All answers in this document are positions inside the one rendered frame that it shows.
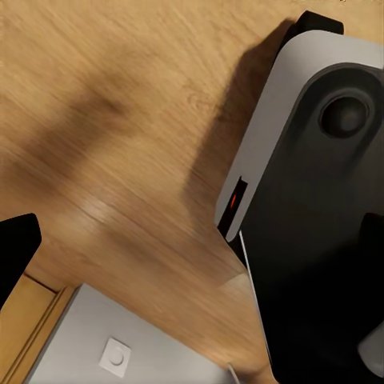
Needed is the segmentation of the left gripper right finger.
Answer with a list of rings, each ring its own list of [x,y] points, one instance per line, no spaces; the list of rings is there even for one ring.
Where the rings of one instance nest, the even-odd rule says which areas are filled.
[[[384,277],[384,216],[365,213],[358,240]]]

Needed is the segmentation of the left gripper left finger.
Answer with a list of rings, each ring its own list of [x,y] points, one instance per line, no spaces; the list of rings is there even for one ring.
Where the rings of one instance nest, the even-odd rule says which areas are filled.
[[[0,222],[0,309],[40,243],[42,234],[34,213]]]

